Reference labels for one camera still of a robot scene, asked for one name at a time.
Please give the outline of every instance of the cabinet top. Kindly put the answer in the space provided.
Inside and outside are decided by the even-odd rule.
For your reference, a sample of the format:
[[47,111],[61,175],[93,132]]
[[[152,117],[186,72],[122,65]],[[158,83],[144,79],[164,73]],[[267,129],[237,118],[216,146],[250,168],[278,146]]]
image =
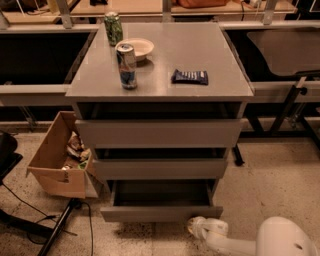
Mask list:
[[[236,100],[253,96],[217,23],[125,23],[124,39],[144,38],[154,50],[136,70],[138,87],[125,90],[104,24],[67,92],[84,101]],[[207,71],[209,85],[173,84],[175,69]]]

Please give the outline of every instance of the open cardboard box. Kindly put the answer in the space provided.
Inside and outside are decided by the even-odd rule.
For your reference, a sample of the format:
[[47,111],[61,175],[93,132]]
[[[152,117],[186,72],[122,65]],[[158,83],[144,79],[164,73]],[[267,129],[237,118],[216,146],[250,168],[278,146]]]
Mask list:
[[78,133],[75,121],[74,112],[58,113],[27,170],[50,195],[98,197],[103,185],[95,179],[92,154],[85,169],[62,170],[68,158],[66,146],[72,131]]

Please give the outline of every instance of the soda can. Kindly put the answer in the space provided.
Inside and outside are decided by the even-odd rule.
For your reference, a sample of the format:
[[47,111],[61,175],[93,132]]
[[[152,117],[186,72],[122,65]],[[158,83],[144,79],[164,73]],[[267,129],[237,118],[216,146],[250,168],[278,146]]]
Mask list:
[[119,14],[116,12],[108,12],[104,17],[104,24],[109,44],[111,46],[115,46],[123,39],[123,31]]
[[124,89],[137,87],[136,67],[137,61],[134,48],[131,44],[119,44],[117,46],[117,61],[120,73],[121,85]]

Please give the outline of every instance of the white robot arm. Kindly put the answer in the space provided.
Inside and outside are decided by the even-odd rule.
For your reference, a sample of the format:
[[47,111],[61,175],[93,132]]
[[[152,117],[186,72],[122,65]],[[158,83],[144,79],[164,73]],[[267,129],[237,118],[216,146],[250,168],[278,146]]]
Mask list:
[[217,219],[196,217],[189,220],[189,231],[207,246],[221,255],[254,256],[256,243],[253,241],[230,239],[228,223]]
[[257,241],[230,239],[228,224],[217,219],[189,220],[189,231],[207,246],[227,256],[319,256],[309,237],[292,221],[271,217],[259,228]]

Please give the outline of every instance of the speckled floor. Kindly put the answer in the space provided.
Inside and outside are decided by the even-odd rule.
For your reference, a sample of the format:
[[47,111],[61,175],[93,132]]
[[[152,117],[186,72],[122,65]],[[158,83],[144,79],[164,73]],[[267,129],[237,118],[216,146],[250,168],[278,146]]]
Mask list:
[[[68,199],[47,195],[26,167],[37,150],[46,129],[29,133],[17,130],[15,136],[23,155],[21,162],[4,183],[19,197],[46,214],[60,214]],[[214,196],[224,207],[221,219],[229,223],[230,237],[254,240],[260,224],[268,217],[282,216],[297,223],[320,248],[320,153],[313,142],[300,139],[240,140],[245,160],[242,167],[230,164]],[[1,209],[9,214],[38,221],[41,214],[18,201],[0,187]],[[215,255],[190,235],[186,223],[107,223],[99,209],[108,203],[109,194],[86,199],[92,209],[94,255]],[[0,255],[37,255],[40,245],[31,243],[24,232],[0,226]],[[48,255],[87,256],[91,251],[88,210],[74,210],[66,229]]]

